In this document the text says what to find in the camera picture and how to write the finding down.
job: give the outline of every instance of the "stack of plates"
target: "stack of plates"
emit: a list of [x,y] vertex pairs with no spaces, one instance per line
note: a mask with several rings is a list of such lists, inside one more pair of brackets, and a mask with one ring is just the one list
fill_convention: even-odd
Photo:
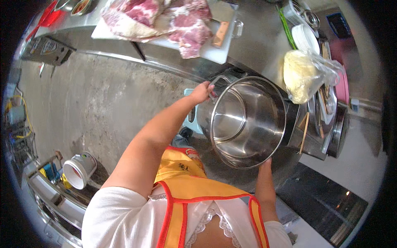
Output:
[[291,32],[295,44],[299,50],[311,50],[312,52],[320,54],[320,46],[318,45],[317,39],[308,25],[300,24],[294,26]]

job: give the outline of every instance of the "yellow apron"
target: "yellow apron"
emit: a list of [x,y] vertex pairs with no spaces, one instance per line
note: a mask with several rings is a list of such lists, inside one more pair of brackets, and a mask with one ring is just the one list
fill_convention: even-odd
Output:
[[167,211],[157,248],[184,247],[188,203],[243,196],[250,197],[248,206],[259,247],[269,247],[258,200],[236,187],[208,179],[196,150],[167,147],[157,172],[156,184],[161,184],[167,195]]

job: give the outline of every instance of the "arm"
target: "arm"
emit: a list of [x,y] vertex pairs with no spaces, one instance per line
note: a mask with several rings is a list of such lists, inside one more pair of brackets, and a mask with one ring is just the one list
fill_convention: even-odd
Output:
[[272,179],[271,158],[259,167],[255,197],[260,203],[263,221],[279,221],[276,214],[276,191]]
[[116,168],[102,188],[119,186],[131,189],[147,198],[160,165],[161,156],[177,134],[189,111],[205,101],[214,86],[209,81],[162,110],[134,137],[121,156]]

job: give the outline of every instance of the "hand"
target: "hand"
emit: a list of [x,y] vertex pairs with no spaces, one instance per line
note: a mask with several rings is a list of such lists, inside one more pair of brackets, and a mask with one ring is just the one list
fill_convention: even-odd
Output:
[[189,97],[194,101],[195,105],[200,104],[209,98],[209,94],[215,87],[215,85],[209,86],[210,83],[210,81],[205,81],[197,85],[193,92],[190,93]]

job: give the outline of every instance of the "raw meat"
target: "raw meat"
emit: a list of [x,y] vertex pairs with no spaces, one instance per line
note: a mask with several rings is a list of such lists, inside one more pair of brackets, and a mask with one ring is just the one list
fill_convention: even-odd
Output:
[[154,20],[163,10],[163,0],[116,0],[110,8],[126,14],[134,21],[153,27]]
[[199,57],[201,46],[212,36],[206,25],[212,18],[206,0],[111,1],[101,14],[112,33],[141,42],[167,34],[184,59]]

